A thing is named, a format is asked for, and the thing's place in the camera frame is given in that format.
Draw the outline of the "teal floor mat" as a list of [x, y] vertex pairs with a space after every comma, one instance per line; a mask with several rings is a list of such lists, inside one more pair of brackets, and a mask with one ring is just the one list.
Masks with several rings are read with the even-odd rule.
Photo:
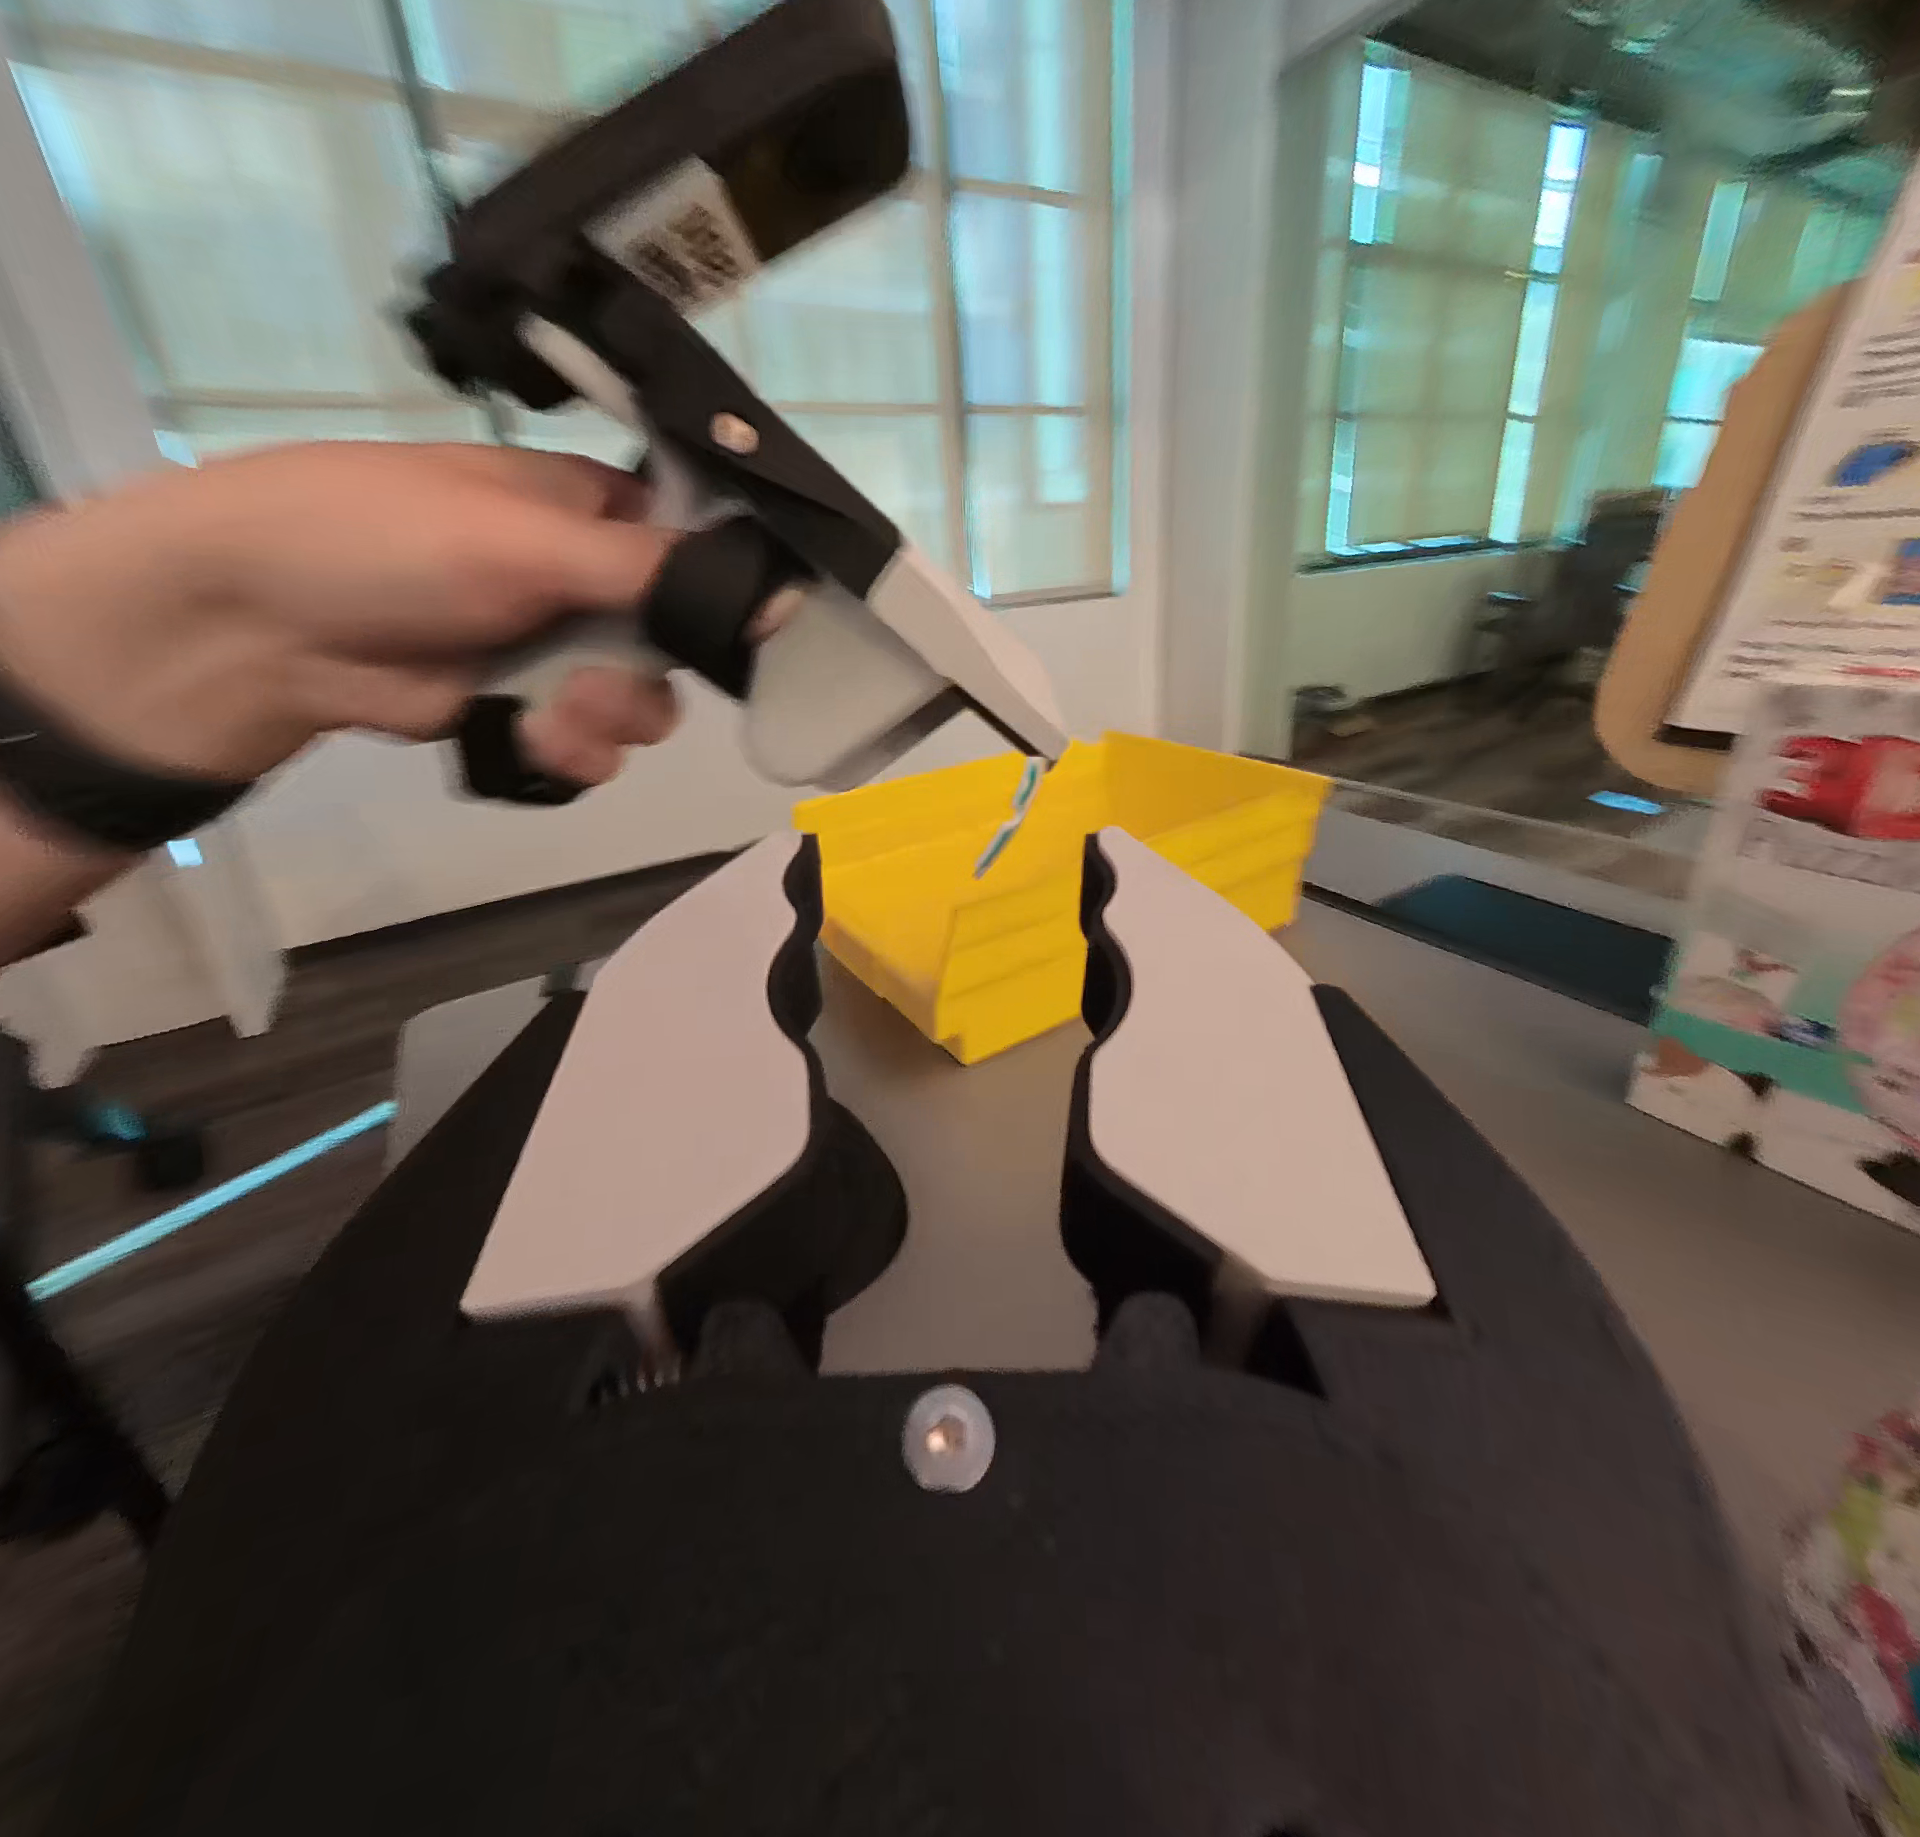
[[1656, 1011], [1674, 949], [1650, 927], [1459, 871], [1393, 890], [1368, 912], [1426, 946], [1641, 1028]]

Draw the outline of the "puzzle cardboard box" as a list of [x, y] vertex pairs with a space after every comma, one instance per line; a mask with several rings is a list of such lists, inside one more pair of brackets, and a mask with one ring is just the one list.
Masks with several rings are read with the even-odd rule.
[[1758, 693], [1628, 1103], [1918, 1230], [1915, 674]]

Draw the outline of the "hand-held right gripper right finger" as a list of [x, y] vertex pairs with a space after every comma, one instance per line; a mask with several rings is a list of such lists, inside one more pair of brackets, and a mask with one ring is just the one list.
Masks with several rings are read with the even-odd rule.
[[1418, 1249], [1307, 973], [1104, 824], [1083, 841], [1083, 1053], [1063, 1244], [1102, 1314], [1162, 1289], [1426, 1310]]

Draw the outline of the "person's left forearm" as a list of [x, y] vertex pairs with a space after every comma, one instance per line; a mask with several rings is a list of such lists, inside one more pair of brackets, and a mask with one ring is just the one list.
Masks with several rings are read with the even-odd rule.
[[64, 940], [82, 903], [131, 865], [114, 851], [60, 833], [3, 797], [3, 967]]

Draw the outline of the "colourful cartoon puzzle ball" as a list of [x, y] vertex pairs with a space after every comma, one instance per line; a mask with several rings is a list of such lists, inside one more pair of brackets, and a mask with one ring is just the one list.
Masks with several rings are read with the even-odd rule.
[[1918, 1411], [1857, 1430], [1787, 1533], [1787, 1667], [1860, 1831], [1918, 1831]]

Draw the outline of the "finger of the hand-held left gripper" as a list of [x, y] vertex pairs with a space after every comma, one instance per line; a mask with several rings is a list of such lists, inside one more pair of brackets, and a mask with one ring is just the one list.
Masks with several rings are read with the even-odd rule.
[[1071, 733], [1044, 664], [918, 546], [887, 562], [867, 608], [1025, 757], [1065, 757]]
[[755, 645], [740, 753], [780, 788], [852, 789], [963, 712], [958, 689], [870, 608], [797, 587]]

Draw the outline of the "yellow plastic bin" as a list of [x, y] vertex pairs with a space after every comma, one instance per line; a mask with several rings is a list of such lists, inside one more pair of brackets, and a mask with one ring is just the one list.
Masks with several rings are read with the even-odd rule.
[[1078, 1015], [1088, 836], [1117, 828], [1278, 929], [1335, 789], [1299, 766], [1108, 730], [1069, 745], [976, 871], [1024, 766], [997, 753], [814, 796], [790, 813], [819, 849], [829, 953], [963, 1065]]

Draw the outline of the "curved puzzle piece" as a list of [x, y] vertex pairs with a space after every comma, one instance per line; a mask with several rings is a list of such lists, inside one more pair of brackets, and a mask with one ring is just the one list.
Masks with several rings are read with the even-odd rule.
[[972, 861], [972, 879], [983, 879], [1004, 857], [1004, 851], [1016, 844], [1049, 770], [1052, 762], [1044, 757], [1024, 759], [1021, 775], [1012, 784], [1007, 813], [994, 828]]

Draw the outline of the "cork board with posters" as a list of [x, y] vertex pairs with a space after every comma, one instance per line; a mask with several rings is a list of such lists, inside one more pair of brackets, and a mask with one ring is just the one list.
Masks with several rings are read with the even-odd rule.
[[1733, 385], [1595, 696], [1637, 779], [1712, 796], [1779, 683], [1915, 693], [1918, 171], [1864, 273]]

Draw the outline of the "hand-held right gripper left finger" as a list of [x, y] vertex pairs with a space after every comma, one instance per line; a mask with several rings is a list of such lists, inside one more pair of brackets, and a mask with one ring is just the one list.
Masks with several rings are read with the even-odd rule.
[[888, 1269], [907, 1197], [829, 1094], [823, 859], [740, 851], [593, 974], [462, 1293], [466, 1319], [611, 1310], [826, 1323]]

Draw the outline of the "person's left hand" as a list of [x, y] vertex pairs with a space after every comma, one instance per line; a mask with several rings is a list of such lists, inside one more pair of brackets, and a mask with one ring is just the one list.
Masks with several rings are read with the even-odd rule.
[[126, 764], [239, 783], [438, 741], [511, 652], [636, 612], [673, 535], [599, 461], [339, 440], [160, 468], [5, 531], [5, 677]]

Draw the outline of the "black office chair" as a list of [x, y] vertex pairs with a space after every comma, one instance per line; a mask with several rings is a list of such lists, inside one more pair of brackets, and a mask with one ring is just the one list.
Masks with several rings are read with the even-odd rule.
[[1665, 488], [1603, 490], [1580, 531], [1542, 555], [1530, 587], [1485, 594], [1477, 616], [1481, 706], [1530, 712], [1587, 683], [1587, 667], [1605, 662], [1619, 638], [1670, 497]]

